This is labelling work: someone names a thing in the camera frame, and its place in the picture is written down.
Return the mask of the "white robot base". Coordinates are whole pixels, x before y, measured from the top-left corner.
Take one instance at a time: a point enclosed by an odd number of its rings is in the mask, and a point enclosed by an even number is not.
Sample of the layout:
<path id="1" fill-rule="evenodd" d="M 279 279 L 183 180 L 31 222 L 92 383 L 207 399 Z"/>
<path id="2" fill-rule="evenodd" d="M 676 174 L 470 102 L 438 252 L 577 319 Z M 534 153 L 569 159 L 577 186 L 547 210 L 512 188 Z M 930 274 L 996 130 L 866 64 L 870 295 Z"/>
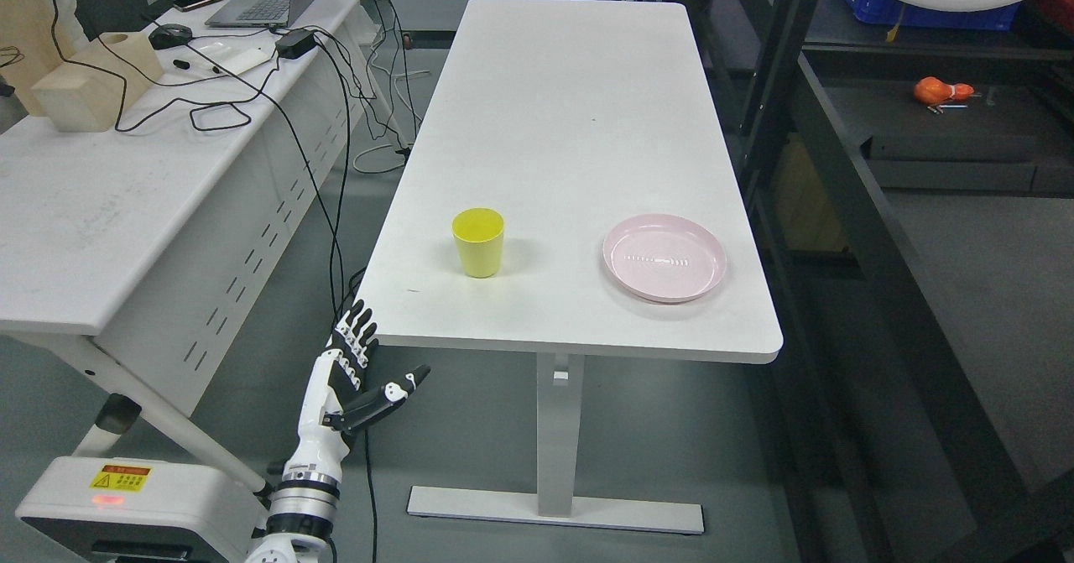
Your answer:
<path id="1" fill-rule="evenodd" d="M 206 465 L 57 457 L 16 508 L 92 562 L 242 562 L 264 506 Z"/>

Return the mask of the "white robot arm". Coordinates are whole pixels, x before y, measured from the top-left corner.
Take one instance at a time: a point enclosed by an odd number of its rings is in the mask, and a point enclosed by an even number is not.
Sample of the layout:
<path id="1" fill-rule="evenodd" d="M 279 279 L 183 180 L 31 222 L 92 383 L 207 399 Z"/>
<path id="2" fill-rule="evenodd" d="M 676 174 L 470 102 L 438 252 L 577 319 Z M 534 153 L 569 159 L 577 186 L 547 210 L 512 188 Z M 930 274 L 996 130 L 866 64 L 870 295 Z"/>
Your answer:
<path id="1" fill-rule="evenodd" d="M 287 479 L 271 499 L 265 532 L 246 562 L 318 562 L 329 548 L 339 487 L 314 479 Z"/>

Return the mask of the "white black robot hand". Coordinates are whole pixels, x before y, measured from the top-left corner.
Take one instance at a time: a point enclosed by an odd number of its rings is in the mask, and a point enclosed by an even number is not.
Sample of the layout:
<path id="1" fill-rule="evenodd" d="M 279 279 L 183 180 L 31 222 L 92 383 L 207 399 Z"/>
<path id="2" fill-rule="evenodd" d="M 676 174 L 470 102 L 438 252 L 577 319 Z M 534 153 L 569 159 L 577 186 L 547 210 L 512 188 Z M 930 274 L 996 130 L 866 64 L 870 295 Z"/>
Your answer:
<path id="1" fill-rule="evenodd" d="M 300 406 L 299 444 L 284 464 L 284 486 L 342 483 L 342 460 L 352 452 L 357 433 L 400 409 L 432 371 L 422 364 L 369 387 L 366 372 L 377 329 L 372 315 L 364 300 L 352 298 L 332 326 Z"/>

